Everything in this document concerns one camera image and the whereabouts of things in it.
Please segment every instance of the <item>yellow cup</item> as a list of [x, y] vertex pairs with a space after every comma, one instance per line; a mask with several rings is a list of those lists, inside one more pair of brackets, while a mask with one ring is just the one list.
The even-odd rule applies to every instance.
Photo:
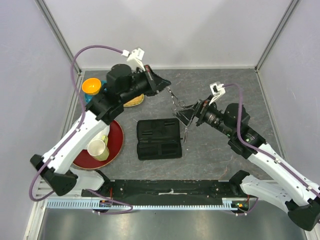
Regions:
[[108, 137], [102, 136], [102, 139], [95, 139], [89, 142], [87, 151], [94, 159], [105, 161], [109, 157], [109, 149], [107, 147]]

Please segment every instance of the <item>white wall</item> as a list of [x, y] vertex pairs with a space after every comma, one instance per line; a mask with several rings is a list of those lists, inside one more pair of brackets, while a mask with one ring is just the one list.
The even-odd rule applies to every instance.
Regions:
[[29, 160], [61, 136], [70, 64], [33, 0], [4, 0], [0, 16], [0, 239], [21, 240], [33, 204]]
[[[142, 47], [157, 68], [255, 66], [290, 0], [45, 0], [73, 54]], [[82, 68], [124, 61], [105, 49]]]
[[320, 184], [320, 1], [300, 1], [260, 71], [287, 161]]

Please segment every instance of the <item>white cable tray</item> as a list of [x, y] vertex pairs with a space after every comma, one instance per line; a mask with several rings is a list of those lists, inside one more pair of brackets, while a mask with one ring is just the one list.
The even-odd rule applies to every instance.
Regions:
[[[48, 199], [48, 209], [129, 209], [127, 206], [101, 206], [99, 199]], [[231, 200], [222, 200], [222, 205], [134, 205], [134, 210], [237, 210]]]

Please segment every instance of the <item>scissors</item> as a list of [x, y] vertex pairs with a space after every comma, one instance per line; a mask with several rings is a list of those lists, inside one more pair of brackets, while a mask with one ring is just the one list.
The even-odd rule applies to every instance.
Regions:
[[183, 100], [179, 100], [176, 97], [176, 95], [171, 91], [170, 87], [167, 86], [166, 89], [168, 90], [172, 98], [172, 111], [176, 111], [178, 108], [183, 108], [185, 106], [185, 102]]

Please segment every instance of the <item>gray table surface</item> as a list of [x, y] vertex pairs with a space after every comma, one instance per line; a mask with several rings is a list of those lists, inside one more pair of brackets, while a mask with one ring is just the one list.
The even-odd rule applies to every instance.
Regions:
[[[238, 83], [243, 88], [243, 102], [251, 119], [249, 125], [260, 133], [278, 151], [277, 142], [267, 113], [261, 89], [253, 69], [180, 69], [156, 70], [164, 79], [172, 82], [174, 94], [186, 105], [205, 99], [210, 94], [209, 85], [214, 82]], [[92, 77], [106, 80], [106, 71], [86, 71], [84, 80]], [[238, 102], [238, 90], [228, 87], [218, 100], [218, 109], [224, 110], [230, 103]], [[260, 168], [236, 155], [228, 145], [228, 138], [207, 124], [189, 128], [187, 141], [182, 145], [182, 158], [163, 160], [138, 160], [137, 121], [172, 118], [172, 100], [167, 91], [154, 97], [146, 97], [142, 104], [125, 108], [116, 121], [124, 131], [124, 144], [120, 154], [108, 165], [100, 168], [110, 179], [219, 179], [228, 180], [237, 171], [245, 170], [255, 177], [270, 177]], [[79, 104], [74, 121], [80, 116]], [[181, 124], [181, 136], [184, 127]]]

